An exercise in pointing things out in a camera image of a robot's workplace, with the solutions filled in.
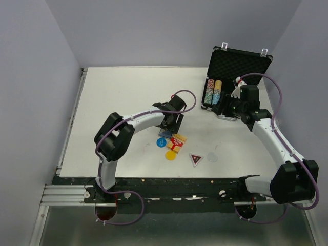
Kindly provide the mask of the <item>blue playing card deck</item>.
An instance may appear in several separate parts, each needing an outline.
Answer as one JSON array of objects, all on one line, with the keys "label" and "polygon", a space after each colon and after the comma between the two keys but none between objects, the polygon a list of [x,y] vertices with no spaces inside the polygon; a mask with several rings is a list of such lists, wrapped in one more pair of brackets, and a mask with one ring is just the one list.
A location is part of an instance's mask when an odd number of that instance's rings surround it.
[{"label": "blue playing card deck", "polygon": [[168,130],[164,130],[164,129],[161,129],[158,133],[158,136],[161,137],[161,138],[167,138],[167,139],[171,139],[173,133],[168,131]]}]

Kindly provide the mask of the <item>blue poker chip stack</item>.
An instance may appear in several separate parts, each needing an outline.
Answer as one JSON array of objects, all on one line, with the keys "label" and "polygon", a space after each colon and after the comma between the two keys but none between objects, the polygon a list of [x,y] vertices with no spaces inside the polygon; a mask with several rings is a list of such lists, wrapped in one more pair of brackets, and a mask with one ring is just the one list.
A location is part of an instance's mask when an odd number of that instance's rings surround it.
[{"label": "blue poker chip stack", "polygon": [[213,105],[213,106],[216,105],[219,102],[220,97],[221,97],[221,91],[218,89],[214,89],[211,105]]}]

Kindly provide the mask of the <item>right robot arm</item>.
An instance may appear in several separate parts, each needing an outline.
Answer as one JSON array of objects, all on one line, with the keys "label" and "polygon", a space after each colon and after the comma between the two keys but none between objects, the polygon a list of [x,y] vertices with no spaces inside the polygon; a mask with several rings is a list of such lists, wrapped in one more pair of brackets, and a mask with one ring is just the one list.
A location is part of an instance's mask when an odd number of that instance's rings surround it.
[{"label": "right robot arm", "polygon": [[236,187],[236,196],[240,200],[249,200],[254,193],[271,197],[278,204],[314,198],[319,171],[317,163],[305,159],[288,143],[280,130],[272,126],[271,113],[260,108],[256,85],[242,85],[235,88],[232,94],[222,92],[212,111],[217,115],[240,118],[262,142],[276,165],[277,172],[272,177],[242,177],[242,184]]}]

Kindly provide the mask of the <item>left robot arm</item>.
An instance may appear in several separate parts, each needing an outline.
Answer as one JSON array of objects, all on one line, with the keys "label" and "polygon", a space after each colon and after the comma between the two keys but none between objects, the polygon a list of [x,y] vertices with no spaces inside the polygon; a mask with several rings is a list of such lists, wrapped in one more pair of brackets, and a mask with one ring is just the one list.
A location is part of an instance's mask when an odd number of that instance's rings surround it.
[{"label": "left robot arm", "polygon": [[126,153],[133,135],[150,127],[177,133],[187,104],[177,95],[169,102],[154,103],[147,110],[122,116],[111,113],[94,137],[95,154],[99,158],[96,197],[109,202],[114,195],[117,163]]}]

